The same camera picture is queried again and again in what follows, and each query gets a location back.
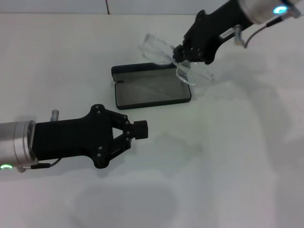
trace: screw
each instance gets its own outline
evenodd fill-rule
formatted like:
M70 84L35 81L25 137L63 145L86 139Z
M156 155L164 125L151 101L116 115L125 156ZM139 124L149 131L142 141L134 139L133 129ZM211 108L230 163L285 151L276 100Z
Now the screw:
M58 116L59 116L59 111L54 109L52 111L52 117L50 119L50 122L53 122L53 121L57 121L58 120Z
M205 15L206 14L206 12L204 11L204 10L201 10L200 12L199 12L199 15L201 16L201 15Z

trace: glasses lens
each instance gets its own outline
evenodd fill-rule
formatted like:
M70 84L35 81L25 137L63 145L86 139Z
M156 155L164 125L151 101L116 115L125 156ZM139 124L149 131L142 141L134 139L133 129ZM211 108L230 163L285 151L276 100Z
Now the glasses lens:
M167 65L174 61L172 59L174 47L151 34L146 35L140 50L143 57L158 65Z
M203 82L204 79L214 81L214 75L205 69L202 63L191 63L188 60L183 61L177 66L176 76L191 86Z

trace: green led light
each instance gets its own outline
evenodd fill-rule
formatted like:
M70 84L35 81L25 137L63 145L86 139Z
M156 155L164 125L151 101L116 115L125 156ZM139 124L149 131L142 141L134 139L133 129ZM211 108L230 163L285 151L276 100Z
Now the green led light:
M3 165L0 166L0 168L3 169L3 170L6 170L6 169L11 169L13 167L11 165L8 165L8 164L3 164Z

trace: blue led light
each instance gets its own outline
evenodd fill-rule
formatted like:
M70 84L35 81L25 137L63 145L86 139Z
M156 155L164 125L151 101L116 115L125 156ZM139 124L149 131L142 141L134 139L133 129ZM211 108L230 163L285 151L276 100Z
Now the blue led light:
M285 13L288 10L287 6L278 6L274 9L274 14Z

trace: silver cylinder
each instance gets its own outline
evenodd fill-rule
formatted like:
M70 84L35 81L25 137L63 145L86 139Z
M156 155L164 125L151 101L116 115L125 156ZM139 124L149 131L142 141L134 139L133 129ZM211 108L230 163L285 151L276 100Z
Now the silver cylinder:
M0 166L24 167L37 164L32 153L34 121L0 124Z
M50 119L50 122L58 121L58 118L59 118L59 111L57 109L54 109L52 111L52 117Z
M289 0L296 4L300 0ZM283 5L282 0L238 0L247 18L254 24L262 24L275 16L274 9Z

